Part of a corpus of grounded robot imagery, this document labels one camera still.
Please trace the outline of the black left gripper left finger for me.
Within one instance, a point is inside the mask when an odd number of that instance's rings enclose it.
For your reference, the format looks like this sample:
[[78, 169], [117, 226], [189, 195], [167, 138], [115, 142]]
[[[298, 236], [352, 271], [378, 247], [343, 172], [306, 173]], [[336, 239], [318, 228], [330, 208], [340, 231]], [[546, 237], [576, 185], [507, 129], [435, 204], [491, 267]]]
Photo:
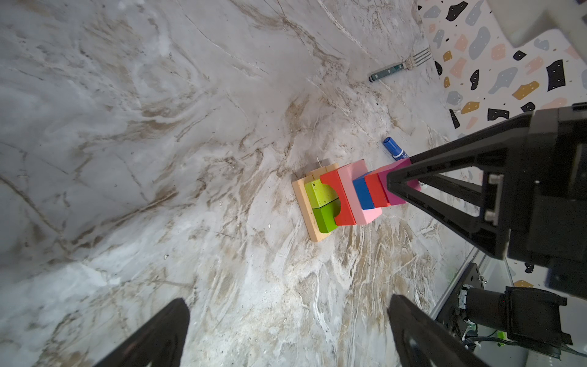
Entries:
[[189, 325], [190, 310], [176, 298], [96, 365], [179, 366]]

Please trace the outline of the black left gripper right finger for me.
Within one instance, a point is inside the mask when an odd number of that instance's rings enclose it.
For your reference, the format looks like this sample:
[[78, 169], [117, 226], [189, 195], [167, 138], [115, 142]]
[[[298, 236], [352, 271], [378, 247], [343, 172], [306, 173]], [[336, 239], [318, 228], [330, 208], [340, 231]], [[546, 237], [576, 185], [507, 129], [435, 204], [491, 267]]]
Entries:
[[403, 295], [393, 295], [388, 318], [403, 366], [485, 366]]

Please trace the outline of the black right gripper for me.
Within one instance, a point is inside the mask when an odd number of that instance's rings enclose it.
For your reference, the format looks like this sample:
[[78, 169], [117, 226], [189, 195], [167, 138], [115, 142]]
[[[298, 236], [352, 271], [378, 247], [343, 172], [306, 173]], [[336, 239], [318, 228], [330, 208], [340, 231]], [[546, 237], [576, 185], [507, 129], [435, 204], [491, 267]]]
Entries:
[[[499, 167], [506, 157], [503, 183], [501, 177], [478, 185], [440, 174]], [[419, 191], [422, 183], [478, 207], [478, 214]], [[410, 166], [387, 174], [386, 185], [486, 255], [544, 267], [546, 287], [585, 298], [584, 102], [522, 113], [418, 154]]]

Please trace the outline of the magenta cube block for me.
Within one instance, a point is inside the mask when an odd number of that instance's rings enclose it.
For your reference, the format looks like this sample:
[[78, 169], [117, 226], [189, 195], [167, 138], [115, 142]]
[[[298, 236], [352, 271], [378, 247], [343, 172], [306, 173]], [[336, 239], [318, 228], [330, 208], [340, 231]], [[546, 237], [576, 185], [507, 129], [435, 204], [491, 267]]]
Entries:
[[406, 201], [401, 197], [393, 194], [391, 191], [388, 190], [387, 186], [387, 176], [392, 171], [397, 171], [401, 168], [406, 168], [411, 165], [411, 159], [405, 158], [400, 161], [396, 161], [392, 164], [385, 165], [377, 170], [376, 178], [378, 180], [379, 186], [381, 189], [379, 190], [379, 194], [377, 195], [376, 199], [373, 199], [374, 205], [378, 208], [384, 208], [387, 206], [397, 206], [405, 204]]

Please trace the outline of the small red cube block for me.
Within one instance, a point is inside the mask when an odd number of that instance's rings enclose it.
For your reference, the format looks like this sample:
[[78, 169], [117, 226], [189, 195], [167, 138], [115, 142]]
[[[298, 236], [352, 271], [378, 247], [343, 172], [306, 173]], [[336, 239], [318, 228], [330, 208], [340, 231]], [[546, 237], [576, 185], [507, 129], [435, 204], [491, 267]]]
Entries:
[[379, 168], [365, 175], [365, 183], [375, 208], [390, 206], [382, 182], [379, 180], [378, 176], [378, 174], [384, 170], [385, 168]]

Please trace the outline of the blue cube block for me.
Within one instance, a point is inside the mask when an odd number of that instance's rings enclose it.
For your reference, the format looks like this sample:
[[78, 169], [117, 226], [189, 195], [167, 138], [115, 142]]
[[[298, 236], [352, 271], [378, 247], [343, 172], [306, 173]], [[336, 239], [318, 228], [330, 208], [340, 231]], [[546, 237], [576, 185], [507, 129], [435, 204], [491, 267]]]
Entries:
[[355, 179], [353, 181], [353, 186], [355, 188], [356, 195], [358, 197], [360, 206], [363, 210], [375, 208], [375, 205], [374, 205], [373, 200], [371, 198], [371, 194], [368, 189], [368, 185], [365, 180], [365, 176], [367, 174], [368, 173], [363, 174], [362, 176], [358, 177], [357, 179]]

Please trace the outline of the red arch block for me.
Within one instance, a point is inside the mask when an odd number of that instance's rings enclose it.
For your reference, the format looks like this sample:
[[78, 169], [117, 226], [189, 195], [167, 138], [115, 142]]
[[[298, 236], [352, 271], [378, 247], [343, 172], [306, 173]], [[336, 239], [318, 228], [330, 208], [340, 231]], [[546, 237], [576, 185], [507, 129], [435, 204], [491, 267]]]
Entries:
[[338, 195], [339, 198], [339, 213], [335, 216], [335, 223], [337, 226], [354, 226], [357, 224], [353, 215], [350, 201], [342, 185], [342, 179], [339, 176], [339, 170], [335, 169], [320, 176], [322, 184], [330, 186]]

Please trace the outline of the dark green rectangular block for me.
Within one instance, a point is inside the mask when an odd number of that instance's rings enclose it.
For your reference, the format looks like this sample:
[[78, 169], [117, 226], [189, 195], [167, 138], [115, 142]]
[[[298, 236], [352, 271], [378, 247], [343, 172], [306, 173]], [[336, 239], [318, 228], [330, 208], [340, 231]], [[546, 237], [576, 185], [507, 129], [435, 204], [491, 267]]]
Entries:
[[313, 215], [320, 233], [331, 233], [338, 228], [336, 217], [340, 211], [340, 199], [333, 200], [324, 206], [313, 209]]

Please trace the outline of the pink rectangular block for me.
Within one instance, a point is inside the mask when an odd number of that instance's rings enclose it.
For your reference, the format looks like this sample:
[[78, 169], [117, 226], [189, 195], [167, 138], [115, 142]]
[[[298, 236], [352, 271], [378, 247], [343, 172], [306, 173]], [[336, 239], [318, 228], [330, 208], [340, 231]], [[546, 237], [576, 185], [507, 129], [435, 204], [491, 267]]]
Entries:
[[358, 225], [367, 225], [382, 215], [376, 208], [365, 183], [369, 173], [364, 160], [345, 165], [338, 170], [353, 217]]

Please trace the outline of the lime green rectangular block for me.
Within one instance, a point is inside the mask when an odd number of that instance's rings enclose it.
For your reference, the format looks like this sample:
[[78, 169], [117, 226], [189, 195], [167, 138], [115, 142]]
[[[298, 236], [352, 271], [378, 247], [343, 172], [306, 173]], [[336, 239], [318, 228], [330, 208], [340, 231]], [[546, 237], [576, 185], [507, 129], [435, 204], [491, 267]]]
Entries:
[[339, 198], [337, 192], [331, 186], [322, 183], [321, 179], [306, 183], [304, 189], [313, 209], [321, 208]]

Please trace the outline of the natural wood block marked 31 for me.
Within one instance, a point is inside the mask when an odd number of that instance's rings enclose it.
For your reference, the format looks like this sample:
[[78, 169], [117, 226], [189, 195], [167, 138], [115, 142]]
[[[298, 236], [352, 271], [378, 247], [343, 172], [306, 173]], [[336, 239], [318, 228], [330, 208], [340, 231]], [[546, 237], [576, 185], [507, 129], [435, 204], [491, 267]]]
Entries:
[[302, 217], [304, 219], [304, 224], [306, 226], [308, 236], [313, 243], [319, 243], [323, 241], [325, 238], [327, 238], [330, 234], [320, 232], [316, 224], [316, 219], [313, 215], [313, 208], [310, 205], [310, 201], [305, 190], [305, 184], [310, 183], [312, 181], [313, 176], [309, 174], [306, 177], [301, 178], [300, 180], [294, 181], [292, 183], [292, 188], [295, 193], [299, 207], [301, 209]]

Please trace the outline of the natural wood block marked 58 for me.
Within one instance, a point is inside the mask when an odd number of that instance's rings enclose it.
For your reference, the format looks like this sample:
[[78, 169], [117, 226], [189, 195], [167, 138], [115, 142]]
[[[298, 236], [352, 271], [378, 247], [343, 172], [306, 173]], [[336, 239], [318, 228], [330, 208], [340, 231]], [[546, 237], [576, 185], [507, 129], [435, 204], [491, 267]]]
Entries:
[[328, 165], [326, 167], [323, 167], [322, 168], [322, 172], [323, 172], [323, 174], [325, 174], [325, 173], [328, 173], [328, 172], [331, 172], [331, 171], [336, 171], [337, 169], [339, 169], [339, 164], [338, 163], [334, 163], [334, 164]]

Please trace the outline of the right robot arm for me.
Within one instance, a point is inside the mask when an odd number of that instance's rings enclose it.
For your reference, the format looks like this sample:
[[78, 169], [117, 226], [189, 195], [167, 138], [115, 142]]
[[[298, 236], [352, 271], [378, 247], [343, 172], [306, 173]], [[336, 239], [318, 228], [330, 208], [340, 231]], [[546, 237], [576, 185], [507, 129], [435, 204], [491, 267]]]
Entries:
[[586, 105], [542, 109], [412, 158], [386, 187], [493, 258], [548, 269], [542, 291], [506, 291], [504, 330], [560, 350], [560, 292], [586, 296]]

